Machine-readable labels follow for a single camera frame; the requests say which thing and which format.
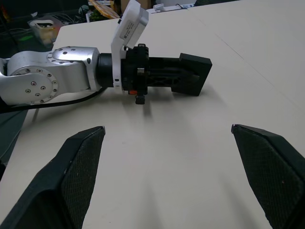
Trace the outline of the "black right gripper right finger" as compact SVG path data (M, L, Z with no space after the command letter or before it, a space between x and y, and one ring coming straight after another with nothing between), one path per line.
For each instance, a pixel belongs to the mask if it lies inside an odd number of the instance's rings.
M305 227L305 159L282 136L232 125L248 183L274 229Z

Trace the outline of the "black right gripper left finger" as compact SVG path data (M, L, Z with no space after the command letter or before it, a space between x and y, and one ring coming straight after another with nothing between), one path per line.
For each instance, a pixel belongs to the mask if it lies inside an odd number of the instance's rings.
M27 186L1 223L2 229L81 229L90 206L103 126L69 137Z

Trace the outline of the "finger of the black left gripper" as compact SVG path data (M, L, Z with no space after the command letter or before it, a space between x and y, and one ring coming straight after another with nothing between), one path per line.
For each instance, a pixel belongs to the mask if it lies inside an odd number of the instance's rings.
M180 53L178 58L150 57L151 77L178 77L185 75L208 75L212 67L209 58Z
M152 69L147 78L148 87L169 87L174 93L199 96L208 72L195 73L184 69Z

